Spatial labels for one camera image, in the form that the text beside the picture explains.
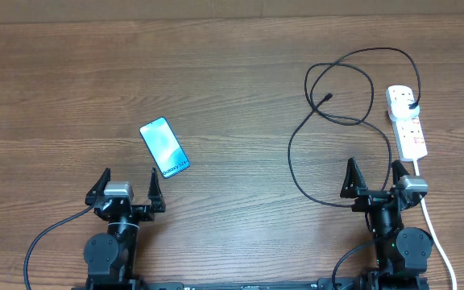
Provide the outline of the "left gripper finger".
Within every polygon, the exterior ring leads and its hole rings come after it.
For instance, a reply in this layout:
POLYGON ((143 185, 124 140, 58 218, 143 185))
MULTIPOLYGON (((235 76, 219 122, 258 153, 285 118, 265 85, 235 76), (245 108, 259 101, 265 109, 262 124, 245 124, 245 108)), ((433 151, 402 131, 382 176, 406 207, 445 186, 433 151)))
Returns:
POLYGON ((94 205, 99 196, 104 193, 107 183, 111 178, 111 169, 106 168, 101 174, 99 180, 94 184, 94 186, 87 192, 85 195, 85 204, 94 205))
POLYGON ((154 213, 164 213, 166 204, 160 190, 158 172, 155 168, 151 169, 151 179, 148 189, 148 199, 151 201, 151 209, 154 213))

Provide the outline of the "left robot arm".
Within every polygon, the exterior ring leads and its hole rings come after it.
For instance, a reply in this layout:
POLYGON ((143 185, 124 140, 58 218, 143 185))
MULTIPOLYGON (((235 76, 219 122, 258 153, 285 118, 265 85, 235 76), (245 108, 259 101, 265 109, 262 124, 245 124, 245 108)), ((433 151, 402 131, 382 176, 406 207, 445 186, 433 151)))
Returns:
POLYGON ((105 233, 95 234, 85 244, 84 260, 88 266, 86 289, 147 289, 147 283, 134 273, 139 224, 153 222, 156 213, 166 210, 158 173, 151 170, 148 204, 135 205, 131 184, 112 181, 106 168, 88 191, 85 203, 108 223, 105 233))

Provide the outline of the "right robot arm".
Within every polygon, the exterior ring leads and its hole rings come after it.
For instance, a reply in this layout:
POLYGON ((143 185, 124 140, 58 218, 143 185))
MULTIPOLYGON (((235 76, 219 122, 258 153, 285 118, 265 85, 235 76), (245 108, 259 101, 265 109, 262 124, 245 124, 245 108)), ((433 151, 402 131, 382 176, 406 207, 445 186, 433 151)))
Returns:
POLYGON ((373 246, 377 267, 363 270, 345 289, 427 289, 428 258, 434 245, 425 230, 406 227, 401 212, 419 205, 429 186, 419 176, 412 176, 399 160, 391 163, 393 185, 388 190, 370 190, 355 161, 347 161, 341 198, 352 198, 351 210, 365 213, 371 226, 372 240, 347 252, 340 260, 373 246))

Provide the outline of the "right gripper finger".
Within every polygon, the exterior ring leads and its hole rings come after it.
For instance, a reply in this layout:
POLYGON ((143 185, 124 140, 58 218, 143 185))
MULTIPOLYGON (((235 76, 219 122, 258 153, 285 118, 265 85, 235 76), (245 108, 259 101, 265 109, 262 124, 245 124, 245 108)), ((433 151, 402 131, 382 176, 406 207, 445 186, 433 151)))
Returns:
POLYGON ((392 187, 394 189, 406 189, 408 187, 409 173, 405 169, 404 165, 399 161, 395 160, 391 163, 392 169, 392 187))
POLYGON ((366 181, 360 172, 355 158, 349 158, 346 167, 346 176, 340 192, 341 198, 356 198, 367 191, 366 181))

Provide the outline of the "blue screen smartphone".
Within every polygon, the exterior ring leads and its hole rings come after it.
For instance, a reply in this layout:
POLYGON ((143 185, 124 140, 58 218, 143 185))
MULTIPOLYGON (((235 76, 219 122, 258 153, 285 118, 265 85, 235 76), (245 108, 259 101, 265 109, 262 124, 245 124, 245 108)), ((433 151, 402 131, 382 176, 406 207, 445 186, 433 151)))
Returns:
POLYGON ((189 158, 165 117, 142 126, 139 132, 163 178, 170 178, 190 167, 189 158))

